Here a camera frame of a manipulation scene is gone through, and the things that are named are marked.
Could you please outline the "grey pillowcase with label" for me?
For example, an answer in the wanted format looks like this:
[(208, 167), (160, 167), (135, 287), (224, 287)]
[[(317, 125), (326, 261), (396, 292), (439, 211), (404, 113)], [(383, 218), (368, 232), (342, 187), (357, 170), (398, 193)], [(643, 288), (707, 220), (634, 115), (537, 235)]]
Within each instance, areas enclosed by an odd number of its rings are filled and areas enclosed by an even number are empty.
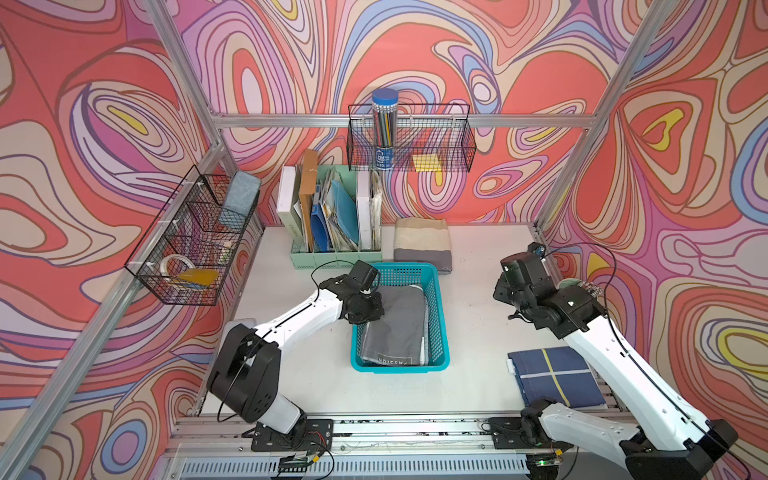
[(360, 358), (389, 367), (428, 364), (429, 306), (418, 285), (379, 288), (384, 314), (363, 329)]

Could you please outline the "teal plastic basket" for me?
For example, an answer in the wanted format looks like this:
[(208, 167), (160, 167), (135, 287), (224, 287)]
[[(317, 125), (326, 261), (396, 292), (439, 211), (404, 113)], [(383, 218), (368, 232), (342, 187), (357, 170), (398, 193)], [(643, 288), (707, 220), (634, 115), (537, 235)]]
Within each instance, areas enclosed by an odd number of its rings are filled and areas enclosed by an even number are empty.
[(437, 269), (427, 263), (378, 263), (377, 292), (382, 286), (418, 285), (425, 293), (429, 306), (428, 321), (428, 364), (426, 366), (389, 367), (364, 362), (360, 358), (363, 329), (365, 325), (353, 328), (350, 363), (358, 372), (376, 374), (421, 374), (442, 371), (450, 363), (447, 329), (442, 307)]

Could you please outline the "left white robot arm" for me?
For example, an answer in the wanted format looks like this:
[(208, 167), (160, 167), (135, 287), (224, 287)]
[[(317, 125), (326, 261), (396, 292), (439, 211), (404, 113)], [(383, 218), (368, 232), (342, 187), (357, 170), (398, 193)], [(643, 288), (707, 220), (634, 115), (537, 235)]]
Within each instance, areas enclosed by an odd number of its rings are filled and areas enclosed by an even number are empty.
[(361, 325), (381, 319), (380, 272), (357, 261), (342, 275), (314, 283), (315, 291), (273, 320), (234, 324), (223, 338), (206, 382), (221, 409), (283, 435), (304, 430), (305, 412), (279, 392), (282, 355), (339, 320)]

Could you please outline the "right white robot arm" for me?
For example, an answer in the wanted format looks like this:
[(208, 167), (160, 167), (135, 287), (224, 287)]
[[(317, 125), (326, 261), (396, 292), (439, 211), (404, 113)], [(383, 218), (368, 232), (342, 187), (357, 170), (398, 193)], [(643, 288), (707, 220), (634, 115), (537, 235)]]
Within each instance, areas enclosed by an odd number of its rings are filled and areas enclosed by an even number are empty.
[(537, 247), (531, 244), (528, 251), (501, 260), (494, 299), (578, 353), (638, 424), (542, 398), (521, 411), (521, 437), (531, 445), (561, 442), (584, 448), (635, 479), (704, 478), (736, 443), (736, 430), (724, 419), (708, 419), (653, 370), (620, 335), (596, 294), (581, 283), (556, 286)]

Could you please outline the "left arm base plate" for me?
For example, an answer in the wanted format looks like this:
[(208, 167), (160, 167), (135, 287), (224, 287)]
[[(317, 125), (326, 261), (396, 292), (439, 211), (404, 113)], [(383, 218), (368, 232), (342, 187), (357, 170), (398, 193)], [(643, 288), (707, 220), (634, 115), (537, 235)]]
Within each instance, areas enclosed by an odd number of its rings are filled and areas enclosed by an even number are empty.
[(332, 446), (334, 421), (332, 419), (304, 419), (288, 434), (282, 434), (257, 422), (242, 434), (251, 440), (251, 450), (257, 453), (322, 451)]

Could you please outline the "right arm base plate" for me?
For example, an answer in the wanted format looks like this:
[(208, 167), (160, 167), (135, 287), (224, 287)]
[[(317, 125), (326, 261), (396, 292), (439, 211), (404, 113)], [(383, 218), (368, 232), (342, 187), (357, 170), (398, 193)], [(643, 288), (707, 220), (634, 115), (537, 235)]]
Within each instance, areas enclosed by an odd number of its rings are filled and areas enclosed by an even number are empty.
[(555, 441), (530, 419), (520, 416), (491, 417), (481, 423), (497, 450), (544, 449), (568, 451), (573, 445)]

